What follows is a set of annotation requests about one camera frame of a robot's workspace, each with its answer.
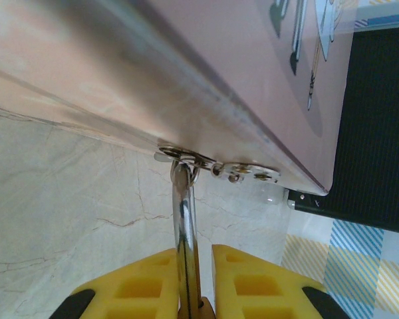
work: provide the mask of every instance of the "drawing on board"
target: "drawing on board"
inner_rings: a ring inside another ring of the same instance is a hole
[[[305,26],[307,1],[308,0],[297,0],[292,53],[289,57],[289,64],[294,75],[297,74],[297,64],[301,58],[301,41]],[[319,57],[322,52],[325,61],[328,59],[329,47],[334,41],[334,30],[340,21],[343,1],[344,0],[315,0],[318,37],[315,46],[315,54],[313,57],[313,66],[309,83],[307,110],[310,110],[312,107],[313,88],[315,86],[315,79],[317,76]],[[272,4],[269,10],[272,26],[279,38],[281,37],[282,22],[287,13],[288,4],[289,0],[275,0],[274,4]]]

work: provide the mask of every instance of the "white marble surface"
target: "white marble surface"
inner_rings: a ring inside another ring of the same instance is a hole
[[[174,246],[170,165],[52,126],[0,117],[0,318],[48,318],[78,285]],[[201,285],[211,244],[280,263],[289,209],[259,185],[195,186]]]

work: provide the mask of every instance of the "black mat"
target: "black mat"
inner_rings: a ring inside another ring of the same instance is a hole
[[[399,29],[355,33],[328,196],[295,209],[399,232]]]

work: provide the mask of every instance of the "metal rod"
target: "metal rod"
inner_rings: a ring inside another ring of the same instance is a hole
[[[200,267],[196,234],[194,188],[188,165],[173,162],[173,222],[180,292],[180,317],[198,319],[201,306]]]

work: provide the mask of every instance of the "marble floor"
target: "marble floor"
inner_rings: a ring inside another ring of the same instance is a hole
[[[48,318],[78,285],[174,246],[170,165],[52,126],[0,117],[0,318]],[[290,210],[257,185],[195,186],[201,285],[211,244],[281,264]]]

